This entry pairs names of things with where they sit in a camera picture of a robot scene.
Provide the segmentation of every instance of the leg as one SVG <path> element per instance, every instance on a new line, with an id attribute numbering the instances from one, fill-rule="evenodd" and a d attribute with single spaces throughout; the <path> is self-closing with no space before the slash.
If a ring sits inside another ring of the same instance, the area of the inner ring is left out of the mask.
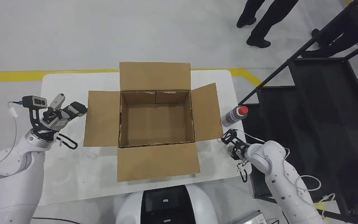
<path id="1" fill-rule="evenodd" d="M 265 0 L 247 0 L 244 11 L 237 21 L 236 26 L 241 28 L 244 25 L 251 25 L 256 22 L 255 14 L 264 1 Z"/>
<path id="2" fill-rule="evenodd" d="M 265 36 L 273 25 L 281 22 L 291 12 L 297 2 L 298 0 L 274 0 L 246 43 L 263 48 L 270 46 L 270 42 L 264 40 Z"/>
<path id="3" fill-rule="evenodd" d="M 349 15 L 345 16 L 338 23 L 334 24 L 330 27 L 330 29 L 325 32 L 318 40 L 317 43 L 320 47 L 329 46 L 336 40 L 339 36 L 341 36 L 346 27 L 350 27 L 352 23 L 352 19 Z M 319 32 L 318 29 L 314 29 L 311 33 L 312 36 L 315 36 Z"/>
<path id="4" fill-rule="evenodd" d="M 329 58 L 339 52 L 351 48 L 358 42 L 358 35 L 353 32 L 346 32 L 330 46 L 325 46 L 318 50 L 306 51 L 302 53 L 303 58 Z"/>

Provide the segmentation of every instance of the gray floor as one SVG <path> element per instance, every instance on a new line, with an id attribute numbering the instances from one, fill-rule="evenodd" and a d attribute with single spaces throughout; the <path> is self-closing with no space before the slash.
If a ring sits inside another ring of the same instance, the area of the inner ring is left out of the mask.
<path id="1" fill-rule="evenodd" d="M 119 61 L 190 62 L 193 68 L 250 68 L 250 72 L 264 80 L 309 40 L 312 28 L 323 27 L 343 5 L 340 0 L 301 0 L 270 31 L 267 39 L 272 46 L 256 49 L 245 44 L 253 27 L 235 26 L 245 2 L 4 1 L 0 8 L 0 70 L 117 69 Z M 267 0 L 258 11 L 258 19 L 271 2 Z M 352 65 L 358 71 L 358 60 L 353 60 Z M 242 77 L 234 77 L 233 82 L 238 100 L 254 88 Z M 288 71 L 269 83 L 291 84 Z M 6 102 L 19 100 L 23 95 L 39 95 L 40 89 L 41 82 L 0 83 L 0 121 L 6 127 L 0 130 L 3 137 L 0 148 L 11 146 L 14 131 Z M 20 136 L 29 129 L 30 122 L 27 110 L 16 110 Z M 278 206 L 252 199 L 251 185 L 238 178 L 198 185 L 213 201 L 220 223 L 257 209 L 267 219 L 279 218 L 285 223 Z M 35 214 L 81 223 L 113 223 L 126 196 L 42 206 Z M 32 221 L 41 223 L 57 222 Z"/>

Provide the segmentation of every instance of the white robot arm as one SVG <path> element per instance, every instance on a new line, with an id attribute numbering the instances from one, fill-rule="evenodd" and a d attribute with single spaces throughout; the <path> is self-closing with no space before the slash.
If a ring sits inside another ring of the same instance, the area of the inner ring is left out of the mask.
<path id="1" fill-rule="evenodd" d="M 59 94 L 44 112 L 39 120 L 39 109 L 47 107 L 46 99 L 28 96 L 23 97 L 18 104 L 30 110 L 30 120 L 33 128 L 21 137 L 17 146 L 0 151 L 0 223 L 28 224 L 31 222 L 39 204 L 44 183 L 45 151 L 51 149 L 58 131 L 69 121 L 83 116 L 87 108 L 77 102 L 71 103 L 64 109 L 61 105 L 65 100 Z M 74 147 L 63 142 L 69 148 Z"/>
<path id="2" fill-rule="evenodd" d="M 232 157 L 250 162 L 265 174 L 265 182 L 289 223 L 325 224 L 296 169 L 285 160 L 285 148 L 275 141 L 247 145 L 237 138 L 234 129 L 226 132 L 223 143 L 233 143 Z"/>

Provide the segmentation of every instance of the open cardboard box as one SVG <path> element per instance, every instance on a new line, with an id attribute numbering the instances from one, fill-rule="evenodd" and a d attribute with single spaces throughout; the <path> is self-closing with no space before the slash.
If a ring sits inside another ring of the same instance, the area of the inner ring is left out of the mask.
<path id="1" fill-rule="evenodd" d="M 200 173 L 196 142 L 221 138 L 216 84 L 187 63 L 120 63 L 120 92 L 90 91 L 84 146 L 118 146 L 117 180 Z"/>

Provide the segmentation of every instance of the white spray can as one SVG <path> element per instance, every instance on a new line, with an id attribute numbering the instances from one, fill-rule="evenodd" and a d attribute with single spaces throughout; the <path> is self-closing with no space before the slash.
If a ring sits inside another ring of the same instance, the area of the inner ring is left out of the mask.
<path id="1" fill-rule="evenodd" d="M 247 113 L 248 108 L 246 106 L 236 106 L 222 116 L 222 124 L 226 127 L 235 124 L 239 120 L 244 119 L 247 116 Z"/>

